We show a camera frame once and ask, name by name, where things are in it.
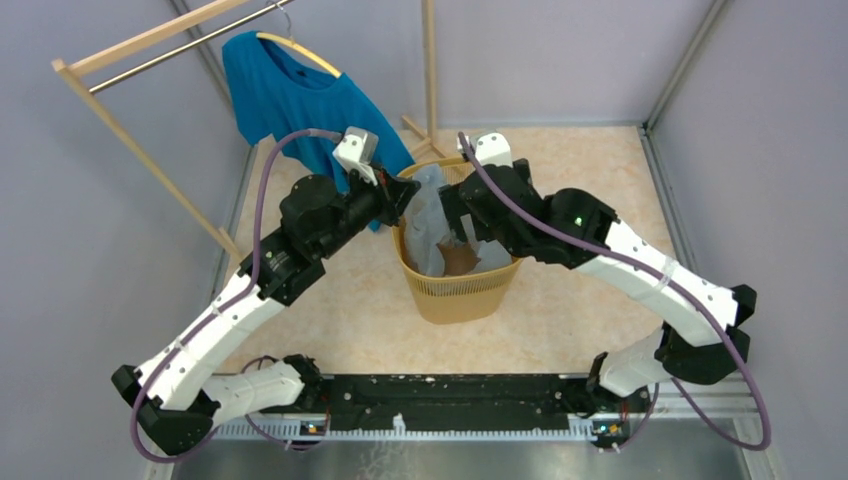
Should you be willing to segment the light blue plastic trash bag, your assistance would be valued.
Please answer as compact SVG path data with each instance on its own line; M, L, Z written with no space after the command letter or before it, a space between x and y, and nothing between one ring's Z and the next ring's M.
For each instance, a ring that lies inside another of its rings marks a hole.
M439 200L439 189L465 179L471 166L426 164L410 178L420 184L405 212L403 243L406 261L417 273L456 277L507 267L513 258L495 241L478 238L471 218L461 219L465 241L454 234Z

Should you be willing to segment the yellow mesh trash bin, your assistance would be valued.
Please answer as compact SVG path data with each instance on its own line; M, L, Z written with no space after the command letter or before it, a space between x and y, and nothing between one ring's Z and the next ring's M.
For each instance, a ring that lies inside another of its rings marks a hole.
M471 171L467 177L474 171L472 164L461 157L453 157L415 164L399 175L410 178L422 166L433 163L441 166L468 164ZM400 224L392 229L392 235L413 300L425 320L434 324L460 323L487 317L498 309L519 269L519 259L511 256L511 265L484 273L456 277L425 276L417 273L406 261L404 228L405 214Z

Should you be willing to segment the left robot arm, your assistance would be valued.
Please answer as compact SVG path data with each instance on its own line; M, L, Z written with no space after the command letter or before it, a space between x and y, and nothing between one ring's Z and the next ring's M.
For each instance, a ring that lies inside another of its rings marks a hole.
M260 370L219 375L222 362L267 320L291 306L325 273L336 254L371 222L398 225L419 182L379 170L357 172L346 193L321 175L299 179L280 203L281 225L257 243L218 298L168 347L138 367L123 365L112 383L131 405L131 437L157 463L176 463L238 417L319 404L320 372L290 355Z

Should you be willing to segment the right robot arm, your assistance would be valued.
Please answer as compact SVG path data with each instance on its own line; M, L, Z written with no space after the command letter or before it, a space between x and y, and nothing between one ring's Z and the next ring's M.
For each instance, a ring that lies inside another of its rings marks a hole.
M596 357L586 385L594 409L612 412L636 390L672 377L713 385L737 371L734 357L705 314L693 306L694 300L714 317L739 358L747 358L750 338L739 327L755 310L751 287L725 288L695 275L649 245L613 208L584 190L564 188L541 196L524 159L484 170L527 214L580 243L571 245L533 226L476 172L439 190L448 224L460 239L466 237L463 223L470 221L479 240L495 241L517 258L530 257L600 279L663 321L648 337Z

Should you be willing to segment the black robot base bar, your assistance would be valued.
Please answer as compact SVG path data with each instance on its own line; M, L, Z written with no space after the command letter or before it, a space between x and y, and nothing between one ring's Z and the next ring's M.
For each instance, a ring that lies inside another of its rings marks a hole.
M565 430L573 417L644 413L648 391L621 398L583 375L464 374L325 376L292 405L268 414L316 414L335 432L388 430L401 417L411 431Z

